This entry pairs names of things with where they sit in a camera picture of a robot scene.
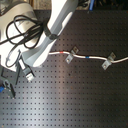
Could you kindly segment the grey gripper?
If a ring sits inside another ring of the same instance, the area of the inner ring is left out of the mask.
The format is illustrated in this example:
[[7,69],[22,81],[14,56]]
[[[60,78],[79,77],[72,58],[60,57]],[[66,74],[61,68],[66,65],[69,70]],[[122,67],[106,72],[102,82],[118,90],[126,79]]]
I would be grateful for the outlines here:
[[1,59],[1,63],[0,63],[0,80],[4,81],[4,86],[5,89],[7,90],[8,96],[12,99],[15,99],[15,91],[13,89],[12,85],[17,84],[17,75],[15,75],[13,80],[7,79],[4,75],[3,72],[5,69],[8,69],[12,72],[17,73],[17,60],[12,64],[12,65],[7,65],[8,59],[7,58],[3,58]]

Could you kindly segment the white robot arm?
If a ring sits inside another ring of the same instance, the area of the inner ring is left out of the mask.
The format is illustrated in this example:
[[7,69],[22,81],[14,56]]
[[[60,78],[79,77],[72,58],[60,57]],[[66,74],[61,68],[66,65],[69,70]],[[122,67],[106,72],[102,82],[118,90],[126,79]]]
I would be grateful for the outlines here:
[[51,0],[49,18],[39,21],[32,6],[24,0],[0,0],[0,79],[11,98],[13,82],[2,69],[22,69],[31,81],[32,67],[40,66],[78,6],[78,0]]

